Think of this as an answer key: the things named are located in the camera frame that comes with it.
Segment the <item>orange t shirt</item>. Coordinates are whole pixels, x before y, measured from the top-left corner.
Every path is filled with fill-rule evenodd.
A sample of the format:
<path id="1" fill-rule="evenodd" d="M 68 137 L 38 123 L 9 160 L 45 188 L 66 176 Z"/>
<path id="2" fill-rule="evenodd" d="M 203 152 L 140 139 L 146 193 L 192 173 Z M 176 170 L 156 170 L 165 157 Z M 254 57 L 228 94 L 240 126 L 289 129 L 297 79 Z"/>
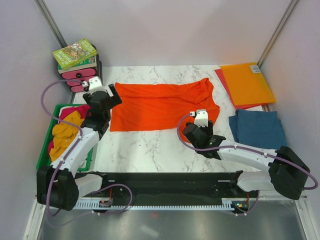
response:
<path id="1" fill-rule="evenodd" d="M 122 103 L 112 109 L 110 131 L 160 131 L 178 126 L 183 116 L 205 109 L 215 122 L 220 107 L 209 78 L 187 84 L 115 84 Z"/>

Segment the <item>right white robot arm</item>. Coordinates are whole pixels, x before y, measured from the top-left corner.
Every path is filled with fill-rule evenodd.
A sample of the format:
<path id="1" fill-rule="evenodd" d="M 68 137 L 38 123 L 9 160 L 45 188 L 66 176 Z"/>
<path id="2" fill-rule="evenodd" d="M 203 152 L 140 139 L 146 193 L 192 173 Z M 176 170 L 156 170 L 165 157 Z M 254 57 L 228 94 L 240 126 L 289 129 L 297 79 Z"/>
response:
<path id="1" fill-rule="evenodd" d="M 235 197 L 251 191 L 276 191 L 299 200 L 305 189 L 310 169 L 289 147 L 261 149 L 238 144 L 223 136 L 209 135 L 203 127 L 187 123 L 182 134 L 195 152 L 208 159 L 232 161 L 256 168 L 256 172 L 239 170 L 229 184 Z"/>

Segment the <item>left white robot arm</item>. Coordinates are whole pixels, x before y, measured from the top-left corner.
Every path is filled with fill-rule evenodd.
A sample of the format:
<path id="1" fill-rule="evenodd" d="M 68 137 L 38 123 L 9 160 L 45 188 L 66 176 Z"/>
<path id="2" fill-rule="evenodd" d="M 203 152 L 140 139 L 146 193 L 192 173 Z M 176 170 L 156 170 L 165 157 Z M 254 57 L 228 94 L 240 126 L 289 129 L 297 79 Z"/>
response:
<path id="1" fill-rule="evenodd" d="M 90 109 L 81 126 L 58 118 L 60 123 L 77 129 L 76 136 L 66 150 L 50 165 L 38 168 L 36 172 L 37 202 L 47 208 L 72 210 L 78 199 L 90 193 L 106 196 L 110 185 L 97 173 L 88 173 L 76 178 L 78 168 L 89 151 L 98 144 L 109 127 L 111 109 L 122 100 L 114 84 L 103 86 L 100 80 L 84 83 L 86 93 L 83 99 Z"/>

